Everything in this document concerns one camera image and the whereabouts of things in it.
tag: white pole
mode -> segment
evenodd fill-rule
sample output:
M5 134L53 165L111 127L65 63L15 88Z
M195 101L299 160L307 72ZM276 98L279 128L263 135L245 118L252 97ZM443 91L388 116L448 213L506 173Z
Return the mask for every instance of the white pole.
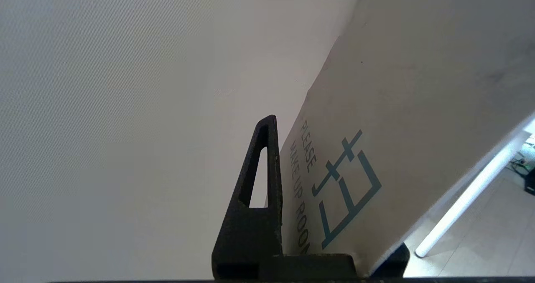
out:
M416 248L415 254L419 258L425 257L431 248L439 241L451 225L463 214L474 200L485 190L490 182L500 173L507 163L516 155L522 144L529 138L530 133L522 131L513 138L476 176L461 197L449 208L427 237Z

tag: floor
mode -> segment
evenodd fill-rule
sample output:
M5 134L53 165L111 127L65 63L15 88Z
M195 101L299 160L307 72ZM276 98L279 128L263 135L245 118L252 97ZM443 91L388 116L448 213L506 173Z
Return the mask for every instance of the floor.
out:
M405 277L535 275L535 196L504 169L426 258L414 250L451 202L424 220L405 241L411 258Z

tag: black object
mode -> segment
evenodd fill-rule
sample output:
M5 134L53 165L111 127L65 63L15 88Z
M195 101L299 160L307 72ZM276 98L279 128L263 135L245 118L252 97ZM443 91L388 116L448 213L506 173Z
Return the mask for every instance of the black object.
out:
M524 191L535 195L535 170L530 171L524 178Z
M526 167L525 160L519 159L519 160L513 160L510 161L511 168L506 167L506 169L509 169L516 174L518 174L521 178L524 179L524 191L531 195L535 195L535 169L532 169L531 171ZM524 171L527 171L527 174L521 173L518 171L518 169L524 169Z
M267 207L250 208L260 151L267 147ZM280 180L277 118L255 128L229 208L212 252L216 279L334 280L356 279L353 258L346 254L285 256L281 243L283 193ZM401 277L409 261L402 245L374 276Z

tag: white wall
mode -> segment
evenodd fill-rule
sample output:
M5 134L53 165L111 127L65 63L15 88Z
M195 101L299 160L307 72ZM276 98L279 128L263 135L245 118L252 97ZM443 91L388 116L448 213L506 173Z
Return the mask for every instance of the white wall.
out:
M355 2L0 0L0 280L211 278L254 125L282 145Z

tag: tiled floor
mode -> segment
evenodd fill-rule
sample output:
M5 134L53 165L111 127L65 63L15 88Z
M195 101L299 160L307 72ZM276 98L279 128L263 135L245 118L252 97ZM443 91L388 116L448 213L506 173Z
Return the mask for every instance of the tiled floor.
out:
M535 196L523 186L504 169L426 258L417 258L414 250L455 199L437 209L405 241L405 277L535 275Z

